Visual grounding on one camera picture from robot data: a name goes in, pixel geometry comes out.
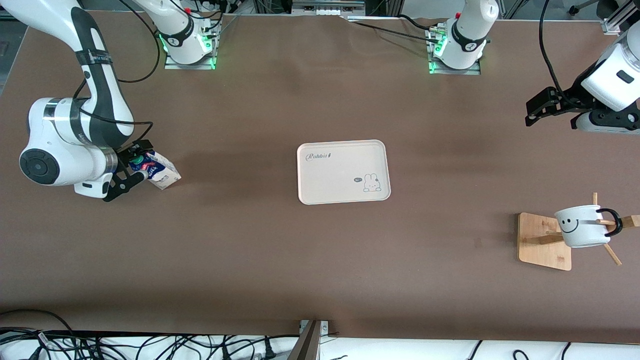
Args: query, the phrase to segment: brown tabletop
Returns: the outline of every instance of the brown tabletop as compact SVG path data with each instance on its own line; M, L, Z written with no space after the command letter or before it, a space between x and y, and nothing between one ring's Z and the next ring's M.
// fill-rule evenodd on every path
M138 19L94 15L118 75L146 73L155 48ZM439 76L420 40L241 17L216 70L122 85L183 179L112 203L20 172L31 103L82 80L65 44L29 29L0 98L0 307L86 330L276 334L322 318L341 336L637 341L640 233L612 241L623 266L602 247L574 250L570 272L516 258L519 212L552 216L596 191L640 213L640 138L572 131L569 115L524 126L525 102L552 84L537 27L497 22L481 76ZM567 87L614 40L597 22L545 29ZM391 197L303 205L298 146L363 139L387 147Z

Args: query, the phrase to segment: white mug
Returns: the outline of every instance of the white mug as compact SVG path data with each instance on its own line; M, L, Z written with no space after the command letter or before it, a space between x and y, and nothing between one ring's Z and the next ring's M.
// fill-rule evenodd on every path
M607 212L616 221L615 230L607 231L607 226L598 224L602 220L602 213ZM611 240L611 236L622 231L622 220L617 212L611 209L600 209L599 205L575 206L560 210L556 213L556 219L564 242L569 247L589 247L604 245Z

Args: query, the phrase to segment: mug handle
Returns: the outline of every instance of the mug handle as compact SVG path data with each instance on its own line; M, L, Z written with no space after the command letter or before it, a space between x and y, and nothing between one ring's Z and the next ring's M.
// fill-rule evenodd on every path
M620 231L622 231L622 219L620 218L620 215L618 215L618 213L615 210L602 208L602 209L596 210L596 212L597 213L604 213L604 212L610 213L611 216L613 217L613 220L616 222L616 228L613 229L613 231L611 231L610 233L604 234L604 236L606 238L610 238L611 236L620 234Z

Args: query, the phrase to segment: wooden base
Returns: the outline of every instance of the wooden base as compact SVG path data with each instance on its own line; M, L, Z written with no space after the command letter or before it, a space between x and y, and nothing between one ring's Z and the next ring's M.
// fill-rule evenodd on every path
M571 270L571 248L552 239L560 231L558 221L529 213L518 215L518 259L558 270Z

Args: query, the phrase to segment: white tray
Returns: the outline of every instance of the white tray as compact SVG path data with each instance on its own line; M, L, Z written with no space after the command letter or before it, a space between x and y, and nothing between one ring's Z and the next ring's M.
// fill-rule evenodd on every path
M381 201L390 195L387 151L381 141L298 147L298 198L303 204Z

